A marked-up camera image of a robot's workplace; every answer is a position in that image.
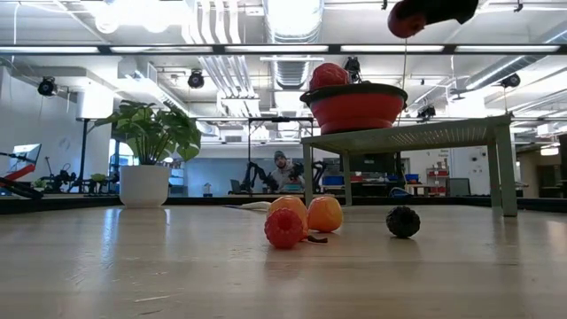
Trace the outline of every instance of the red ball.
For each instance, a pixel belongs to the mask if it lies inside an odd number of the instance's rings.
[[[319,89],[330,85],[348,84],[348,72],[334,63],[323,63],[313,71],[309,89]]]
[[[303,222],[289,208],[275,210],[264,224],[270,244],[279,249],[291,249],[303,239]]]

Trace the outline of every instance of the table surface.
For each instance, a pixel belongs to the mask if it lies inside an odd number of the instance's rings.
[[[413,239],[355,206],[291,251],[265,214],[219,206],[0,216],[2,318],[567,317],[567,215],[412,208]]]
[[[371,129],[305,137],[303,144],[342,154],[369,154],[486,145],[491,128],[509,125],[511,116],[426,123],[398,128]]]

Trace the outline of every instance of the person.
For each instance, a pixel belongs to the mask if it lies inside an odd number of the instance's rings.
[[[284,152],[276,151],[274,153],[274,162],[276,163],[277,169],[273,171],[271,175],[276,180],[279,191],[284,190],[285,186],[290,184],[299,184],[302,189],[305,188],[305,180],[302,176],[290,178],[293,165],[287,160]]]

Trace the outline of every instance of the red bowl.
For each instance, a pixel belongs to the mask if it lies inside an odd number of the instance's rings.
[[[321,134],[391,128],[406,107],[408,93],[391,85],[362,83],[314,89],[301,96]]]

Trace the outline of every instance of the ceiling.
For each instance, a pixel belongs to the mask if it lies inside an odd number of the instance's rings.
[[[162,33],[146,31],[140,19],[127,19],[118,30],[111,34],[97,31],[95,16],[106,4],[103,1],[51,1],[51,0],[0,0],[0,44],[185,44],[182,36],[183,26],[189,20],[190,0],[170,0],[159,3],[160,13],[167,16],[170,26]],[[391,35],[386,27],[389,10],[382,11],[381,1],[365,0],[326,0],[324,1],[320,43],[400,43],[404,41]],[[211,29],[214,34],[214,1],[211,14]],[[530,0],[524,2],[524,9],[515,13],[517,1],[481,0],[477,15],[468,23],[460,26],[456,21],[442,22],[428,26],[419,35],[408,39],[408,43],[540,43],[541,37],[556,25],[564,24],[567,12],[567,0]],[[238,31],[244,43],[268,42],[265,16],[261,0],[243,0],[238,2]],[[324,56],[324,62],[344,65],[347,56]],[[449,89],[458,86],[454,79],[466,79],[496,63],[503,56],[360,56],[361,77],[363,80],[403,86],[408,93],[409,113],[415,116],[416,110],[423,106],[424,100],[412,105],[427,92],[445,85]],[[118,76],[117,65],[120,57],[18,57],[16,67],[24,66],[28,74],[35,74],[39,66],[78,66],[90,70],[108,82],[110,86],[122,89],[123,93],[135,96],[130,87],[124,86],[124,79]],[[217,106],[218,89],[205,72],[205,86],[190,89],[187,85],[191,69],[201,68],[197,57],[189,56],[143,56],[137,57],[139,66],[151,63],[158,71],[159,85],[171,94],[176,101],[185,104],[193,114],[203,117],[234,116],[230,110],[223,114]],[[259,98],[259,111],[263,116],[281,114],[294,109],[299,104],[300,91],[282,92],[275,90],[270,63],[260,61],[257,56],[245,57],[250,80]],[[485,100],[485,115],[504,113],[505,109],[522,110],[545,97],[567,89],[567,56],[552,56],[527,66],[517,72],[522,79],[521,85],[508,89],[506,98],[501,87],[487,86],[475,91]],[[447,100],[454,97],[444,94],[445,88],[437,89],[427,98],[427,103],[437,108],[438,116],[449,116],[446,112]],[[557,94],[556,98],[543,100],[525,112],[515,113],[518,117],[540,117],[550,113],[563,115],[567,111],[567,94]],[[305,108],[297,115],[309,115]],[[519,131],[534,128],[539,122],[526,122],[516,125]]]

